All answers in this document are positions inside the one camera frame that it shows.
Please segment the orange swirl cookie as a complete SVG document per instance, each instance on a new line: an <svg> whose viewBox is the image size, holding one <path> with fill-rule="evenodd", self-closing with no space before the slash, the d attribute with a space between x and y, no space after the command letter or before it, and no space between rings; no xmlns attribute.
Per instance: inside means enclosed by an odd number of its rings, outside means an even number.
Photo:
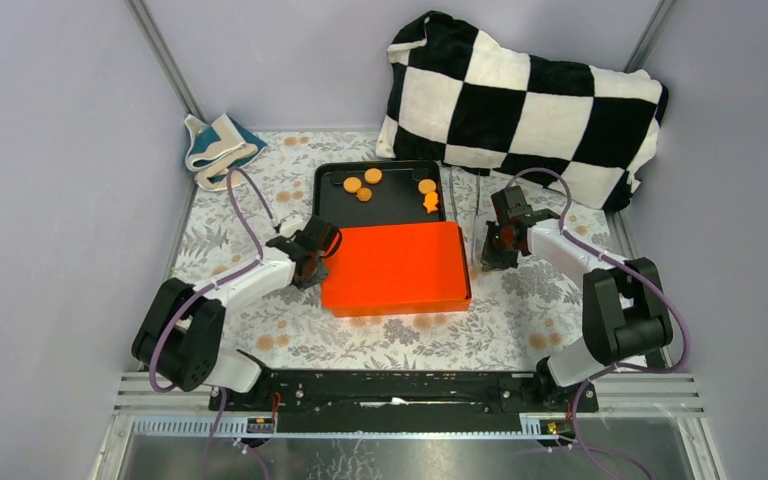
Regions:
<svg viewBox="0 0 768 480"><path fill-rule="evenodd" d="M361 202L368 202L372 198L372 191L369 188L362 187L357 190L356 198Z"/></svg>

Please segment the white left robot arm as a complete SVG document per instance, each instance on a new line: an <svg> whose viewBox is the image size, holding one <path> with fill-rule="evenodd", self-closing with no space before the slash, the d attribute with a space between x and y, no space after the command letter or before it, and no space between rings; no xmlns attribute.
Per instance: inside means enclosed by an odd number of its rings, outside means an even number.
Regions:
<svg viewBox="0 0 768 480"><path fill-rule="evenodd" d="M222 341L228 313L275 291L322 283L325 261L341 246L342 231L317 216L285 221L249 264L197 284L169 278L158 288L137 330L132 356L148 368L151 388L190 392L202 385L232 391L248 411L269 401L266 366Z"/></svg>

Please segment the teal beige folded cloth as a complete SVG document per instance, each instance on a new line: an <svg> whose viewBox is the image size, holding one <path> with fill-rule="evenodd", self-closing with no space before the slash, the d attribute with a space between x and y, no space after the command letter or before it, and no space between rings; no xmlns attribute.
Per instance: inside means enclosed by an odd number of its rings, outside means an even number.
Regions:
<svg viewBox="0 0 768 480"><path fill-rule="evenodd" d="M203 191L225 190L226 177L233 169L246 166L267 149L264 140L228 113L210 124L188 114L184 126L190 141L184 164Z"/></svg>

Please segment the orange box lid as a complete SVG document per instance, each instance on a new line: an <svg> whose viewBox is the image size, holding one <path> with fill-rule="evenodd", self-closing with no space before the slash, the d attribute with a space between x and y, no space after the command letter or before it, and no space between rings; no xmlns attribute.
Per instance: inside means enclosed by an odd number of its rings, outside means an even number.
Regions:
<svg viewBox="0 0 768 480"><path fill-rule="evenodd" d="M325 260L323 307L336 317L462 312L472 289L454 222L351 227Z"/></svg>

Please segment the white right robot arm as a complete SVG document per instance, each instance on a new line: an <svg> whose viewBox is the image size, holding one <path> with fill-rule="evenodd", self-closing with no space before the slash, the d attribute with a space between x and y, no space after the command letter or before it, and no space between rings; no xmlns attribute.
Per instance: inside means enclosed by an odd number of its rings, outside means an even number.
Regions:
<svg viewBox="0 0 768 480"><path fill-rule="evenodd" d="M538 363L535 402L557 412L573 398L573 387L630 357L673 340L669 310L655 264L614 256L575 236L561 215L536 210L518 186L491 196L496 218L487 224L481 253L486 270L517 267L535 256L573 281L582 295L581 336Z"/></svg>

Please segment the round orange cookie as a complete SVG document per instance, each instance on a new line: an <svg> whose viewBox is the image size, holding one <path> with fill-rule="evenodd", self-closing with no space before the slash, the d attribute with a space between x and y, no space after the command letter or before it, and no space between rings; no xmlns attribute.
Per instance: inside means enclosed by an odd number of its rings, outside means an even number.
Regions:
<svg viewBox="0 0 768 480"><path fill-rule="evenodd" d="M427 195L437 190L437 184L431 179L423 179L418 183L417 188L421 194Z"/></svg>
<svg viewBox="0 0 768 480"><path fill-rule="evenodd" d="M363 187L363 182L357 177L347 177L342 182L342 187L345 192L356 194Z"/></svg>
<svg viewBox="0 0 768 480"><path fill-rule="evenodd" d="M370 168L364 172L364 181L371 185L376 185L381 182L383 173L378 168Z"/></svg>

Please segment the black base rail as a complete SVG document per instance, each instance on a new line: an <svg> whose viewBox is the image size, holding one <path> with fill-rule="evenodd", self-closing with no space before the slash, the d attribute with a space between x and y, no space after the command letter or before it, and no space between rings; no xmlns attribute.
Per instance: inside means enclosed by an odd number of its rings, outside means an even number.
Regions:
<svg viewBox="0 0 768 480"><path fill-rule="evenodd" d="M299 434L521 433L529 417L596 413L593 387L548 387L530 372L268 370L228 413L263 413L263 432Z"/></svg>

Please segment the black white checkered pillow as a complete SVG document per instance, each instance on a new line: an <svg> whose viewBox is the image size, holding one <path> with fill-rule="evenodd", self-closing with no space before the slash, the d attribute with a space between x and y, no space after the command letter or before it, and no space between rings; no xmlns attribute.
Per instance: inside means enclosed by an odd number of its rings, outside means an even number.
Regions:
<svg viewBox="0 0 768 480"><path fill-rule="evenodd" d="M387 57L381 158L522 174L615 212L655 156L669 92L643 70L519 53L438 11L406 24Z"/></svg>

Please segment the orange fish cookie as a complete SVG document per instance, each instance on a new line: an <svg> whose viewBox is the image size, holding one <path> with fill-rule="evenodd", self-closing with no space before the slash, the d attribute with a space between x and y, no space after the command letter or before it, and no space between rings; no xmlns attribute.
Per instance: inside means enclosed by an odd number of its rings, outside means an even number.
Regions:
<svg viewBox="0 0 768 480"><path fill-rule="evenodd" d="M439 195L435 192L428 192L424 195L423 207L428 214L436 213L439 211Z"/></svg>

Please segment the black cookie tray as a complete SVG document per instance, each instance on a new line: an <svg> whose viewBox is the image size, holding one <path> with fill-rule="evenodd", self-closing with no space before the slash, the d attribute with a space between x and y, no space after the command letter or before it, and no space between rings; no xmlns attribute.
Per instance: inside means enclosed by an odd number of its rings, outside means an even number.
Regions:
<svg viewBox="0 0 768 480"><path fill-rule="evenodd" d="M372 168L382 172L382 180L370 186L371 199L362 202L345 191L343 181L362 179ZM419 191L422 180L431 180L442 196L442 180L437 163L429 160L395 160L327 163L314 173L312 214L339 228L368 227L406 223L444 221L446 212L439 203L435 212L423 205Z"/></svg>

